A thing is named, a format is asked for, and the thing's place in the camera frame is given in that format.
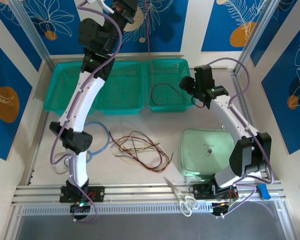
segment orange circle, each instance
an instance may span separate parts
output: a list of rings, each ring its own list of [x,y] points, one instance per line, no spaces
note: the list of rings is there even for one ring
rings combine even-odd
[[[255,25],[254,21],[250,21],[237,27],[230,36],[230,44],[233,47],[244,47]]]
[[[56,34],[55,32],[53,32],[53,31],[50,31],[50,30],[46,31],[46,32],[44,33],[44,35],[45,35],[45,37],[46,37],[47,39],[49,39],[49,40],[51,40],[51,41],[54,41],[54,40],[57,39],[57,34]]]
[[[19,109],[17,92],[9,86],[0,87],[0,119],[6,123],[13,123],[17,119]]]
[[[288,107],[292,110],[296,109],[298,107],[298,98],[295,95],[291,95],[288,98]]]

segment teal plastic basket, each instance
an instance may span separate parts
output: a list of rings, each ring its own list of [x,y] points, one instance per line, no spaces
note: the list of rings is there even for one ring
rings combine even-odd
[[[75,92],[79,81],[81,61],[62,62],[55,66],[43,108],[62,115]]]
[[[138,114],[145,106],[144,66],[139,61],[115,61],[93,108],[107,115]]]
[[[179,88],[183,77],[190,76],[190,70],[185,59],[153,59],[153,79],[150,61],[145,62],[146,92],[148,106],[153,112],[183,112],[193,106],[191,96]],[[159,83],[168,83],[178,90],[185,99],[180,96],[171,86]]]

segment blue wallpaper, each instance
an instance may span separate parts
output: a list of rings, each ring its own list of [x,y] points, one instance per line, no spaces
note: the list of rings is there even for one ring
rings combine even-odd
[[[8,158],[31,90],[31,85],[0,48],[0,158],[3,160]]]
[[[83,54],[74,0],[24,0],[23,7],[51,55]]]
[[[286,20],[291,9],[296,4],[297,0],[281,0],[276,7],[272,18],[269,20],[267,26],[265,27],[259,41],[254,47],[251,53],[251,60],[256,66],[270,45],[271,41],[274,39],[275,35],[279,31],[281,25]]]
[[[18,20],[11,12],[9,6],[4,4],[4,2],[5,1],[0,1],[0,19],[24,54],[28,57],[34,68],[38,71],[42,60],[23,31]]]
[[[112,0],[105,3],[111,6]],[[120,53],[146,53],[147,10],[151,52],[180,52],[188,0],[138,0],[134,24],[128,24]]]
[[[262,81],[290,154],[300,149],[300,31]]]
[[[202,52],[241,51],[267,0],[215,0]]]

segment blue clamp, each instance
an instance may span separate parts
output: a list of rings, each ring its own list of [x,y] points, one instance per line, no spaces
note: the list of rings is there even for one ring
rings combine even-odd
[[[267,189],[267,185],[261,183],[261,184],[258,184],[256,186],[256,189],[258,190],[259,194],[260,194],[260,198],[262,200],[269,200],[271,199],[271,196],[268,192],[268,189]]]

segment white scissor handle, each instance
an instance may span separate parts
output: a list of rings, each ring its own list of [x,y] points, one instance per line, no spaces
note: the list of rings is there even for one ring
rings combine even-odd
[[[194,199],[191,196],[185,196],[183,194],[177,195],[178,201],[179,201],[179,207],[183,215],[186,217],[190,217],[192,214],[192,209],[198,209],[199,203],[196,199]]]

